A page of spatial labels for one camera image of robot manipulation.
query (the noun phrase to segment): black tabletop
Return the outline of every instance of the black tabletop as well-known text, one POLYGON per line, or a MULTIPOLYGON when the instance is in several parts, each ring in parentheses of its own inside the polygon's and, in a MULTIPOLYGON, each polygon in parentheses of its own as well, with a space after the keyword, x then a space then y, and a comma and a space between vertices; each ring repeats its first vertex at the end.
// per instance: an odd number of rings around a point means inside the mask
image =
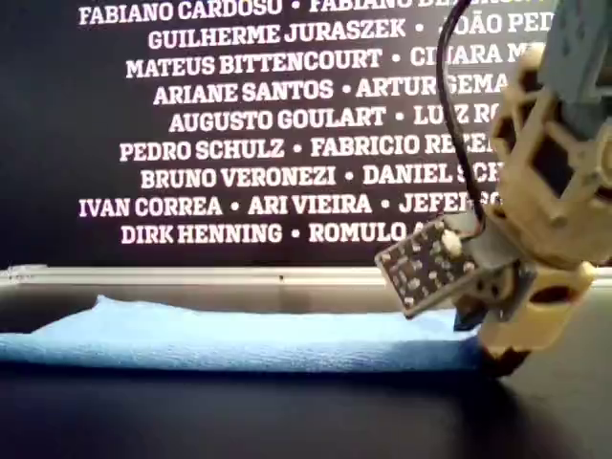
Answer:
POLYGON ((610 292, 502 382, 3 366, 3 458, 609 458, 610 292))

